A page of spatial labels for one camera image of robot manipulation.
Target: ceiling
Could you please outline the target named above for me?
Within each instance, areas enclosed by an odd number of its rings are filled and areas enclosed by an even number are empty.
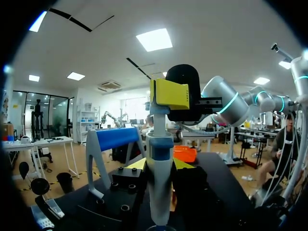
[[[278,65],[283,58],[270,48],[277,42],[297,57],[301,47],[263,1],[59,0],[53,8],[92,32],[48,12],[38,33],[28,33],[13,63],[19,85],[94,90],[112,79],[123,89],[148,86],[149,79],[130,58],[153,79],[174,65],[190,64],[201,83],[220,75],[233,85],[252,87],[255,79],[267,77],[266,89],[294,93],[291,71]],[[168,30],[173,48],[147,52],[136,35],[160,28]],[[85,78],[67,79],[72,71]],[[40,76],[39,82],[28,75]]]

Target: box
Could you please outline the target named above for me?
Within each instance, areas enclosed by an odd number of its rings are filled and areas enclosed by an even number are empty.
[[[3,136],[14,136],[13,124],[3,124]]]

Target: window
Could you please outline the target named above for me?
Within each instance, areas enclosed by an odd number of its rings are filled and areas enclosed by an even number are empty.
[[[145,119],[149,111],[145,110],[147,97],[125,100],[125,110],[123,113],[128,114],[128,119]]]

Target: orange container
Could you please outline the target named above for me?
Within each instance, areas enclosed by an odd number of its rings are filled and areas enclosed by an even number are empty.
[[[197,157],[197,150],[188,146],[175,145],[173,148],[173,157],[186,163],[193,163]]]

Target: white shelving unit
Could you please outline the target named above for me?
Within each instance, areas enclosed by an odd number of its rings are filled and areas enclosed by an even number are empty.
[[[83,106],[77,106],[77,141],[80,145],[84,145],[87,142],[87,126],[100,124],[100,107],[92,107],[92,111],[84,111]]]

